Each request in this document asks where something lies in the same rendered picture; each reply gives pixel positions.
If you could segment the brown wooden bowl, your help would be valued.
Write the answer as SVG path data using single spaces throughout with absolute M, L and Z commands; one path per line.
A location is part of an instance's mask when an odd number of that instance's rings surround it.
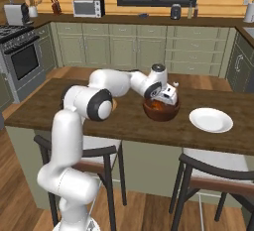
M 173 120 L 179 113 L 181 107 L 180 100 L 175 106 L 168 106 L 163 110 L 156 110 L 151 107 L 151 99 L 145 99 L 143 102 L 143 109 L 145 114 L 152 120 L 158 122 L 166 122 Z

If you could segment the white pot with tools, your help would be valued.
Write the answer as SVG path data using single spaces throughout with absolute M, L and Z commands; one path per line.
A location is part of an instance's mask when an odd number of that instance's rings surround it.
M 42 2 L 43 0 L 36 0 L 33 2 L 31 2 L 30 0 L 25 0 L 25 3 L 29 8 L 29 16 L 31 18 L 36 18 L 38 16 L 38 5 Z

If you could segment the white toaster oven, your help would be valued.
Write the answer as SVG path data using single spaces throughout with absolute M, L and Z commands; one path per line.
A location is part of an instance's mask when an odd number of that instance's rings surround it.
M 73 0 L 74 17 L 101 18 L 105 15 L 104 0 Z

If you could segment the white paper towel roll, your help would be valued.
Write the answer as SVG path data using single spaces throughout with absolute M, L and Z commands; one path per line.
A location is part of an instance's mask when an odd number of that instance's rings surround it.
M 248 4 L 248 6 L 246 8 L 244 22 L 245 23 L 253 23 L 254 22 L 254 2 Z

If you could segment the white round plate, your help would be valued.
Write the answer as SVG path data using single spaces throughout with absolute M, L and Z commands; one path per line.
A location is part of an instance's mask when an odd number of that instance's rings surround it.
M 196 108 L 190 113 L 189 119 L 195 127 L 209 133 L 225 133 L 233 127 L 231 117 L 214 108 Z

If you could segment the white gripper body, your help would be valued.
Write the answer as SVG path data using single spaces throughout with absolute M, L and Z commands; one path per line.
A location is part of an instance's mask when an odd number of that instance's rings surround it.
M 168 105 L 175 105 L 177 103 L 178 97 L 176 94 L 173 96 L 168 94 L 159 94 L 156 99 Z

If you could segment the green cupboard beside oven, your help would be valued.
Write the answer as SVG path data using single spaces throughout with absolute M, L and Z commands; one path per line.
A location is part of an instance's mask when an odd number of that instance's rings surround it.
M 52 36 L 51 25 L 46 24 L 36 29 L 39 38 L 39 46 L 42 55 L 42 63 L 46 73 L 57 67 L 57 57 L 54 40 Z

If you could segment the brown knife block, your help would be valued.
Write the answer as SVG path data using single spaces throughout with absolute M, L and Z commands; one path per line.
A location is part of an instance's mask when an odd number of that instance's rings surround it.
M 52 1 L 52 9 L 55 15 L 60 15 L 62 13 L 62 9 L 58 0 Z

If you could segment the green base cupboard run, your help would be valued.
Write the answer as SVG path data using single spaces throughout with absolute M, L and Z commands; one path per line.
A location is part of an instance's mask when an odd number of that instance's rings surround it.
M 148 70 L 224 76 L 236 31 L 184 27 L 52 23 L 60 66 Z

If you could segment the black stool with white seat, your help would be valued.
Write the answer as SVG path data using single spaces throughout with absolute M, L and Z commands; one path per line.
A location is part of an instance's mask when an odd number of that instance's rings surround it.
M 115 207 L 113 199 L 112 170 L 118 161 L 122 203 L 127 205 L 122 141 L 116 139 L 86 137 L 83 140 L 82 159 L 74 168 L 78 171 L 96 173 L 107 192 L 111 231 L 116 231 Z
M 254 231 L 254 171 L 249 171 L 243 155 L 184 148 L 169 212 L 175 211 L 171 231 L 178 231 L 185 202 L 201 189 L 220 191 L 214 216 L 218 221 L 227 194 L 250 213 L 246 231 Z

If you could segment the black round jar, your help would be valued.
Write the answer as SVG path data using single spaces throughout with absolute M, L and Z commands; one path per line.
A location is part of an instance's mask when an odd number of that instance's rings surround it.
M 181 17 L 182 8 L 180 4 L 173 4 L 171 7 L 171 19 L 178 20 Z

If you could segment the brown chicken drumstick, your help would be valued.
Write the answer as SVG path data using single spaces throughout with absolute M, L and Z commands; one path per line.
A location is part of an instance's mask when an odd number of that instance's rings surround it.
M 156 109 L 156 110 L 163 110 L 164 108 L 168 107 L 168 106 L 175 106 L 175 105 L 168 105 L 168 104 L 165 104 L 161 101 L 158 101 L 156 99 L 156 97 L 159 95 L 159 94 L 168 94 L 170 96 L 173 96 L 174 94 L 177 95 L 178 97 L 178 94 L 177 94 L 177 88 L 178 88 L 179 84 L 177 82 L 173 82 L 173 84 L 168 84 L 166 83 L 162 89 L 159 90 L 159 93 L 156 94 L 155 96 L 153 96 L 151 98 L 151 107 Z

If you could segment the green island cabinet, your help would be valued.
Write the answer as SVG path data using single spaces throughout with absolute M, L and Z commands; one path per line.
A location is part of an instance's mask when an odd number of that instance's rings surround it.
M 34 136 L 51 136 L 50 127 L 6 124 L 17 158 L 34 201 L 41 209 L 50 207 L 48 195 L 37 184 L 42 158 Z M 116 138 L 123 141 L 126 186 L 129 190 L 170 196 L 173 192 L 183 148 L 242 154 L 254 168 L 254 126 L 238 125 L 222 134 L 200 131 L 188 124 L 177 128 L 171 122 L 141 125 L 109 125 L 106 122 L 84 123 L 89 136 Z

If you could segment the grey coffee machine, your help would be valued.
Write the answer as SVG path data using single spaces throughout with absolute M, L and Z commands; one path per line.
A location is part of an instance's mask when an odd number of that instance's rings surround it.
M 5 4 L 4 12 L 7 23 L 10 26 L 27 26 L 32 24 L 29 16 L 29 8 L 26 3 Z

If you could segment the green side cupboard run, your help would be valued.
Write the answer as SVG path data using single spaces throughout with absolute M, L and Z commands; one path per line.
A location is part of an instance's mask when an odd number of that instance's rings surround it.
M 226 79 L 234 92 L 254 93 L 254 48 L 239 33 L 233 44 Z

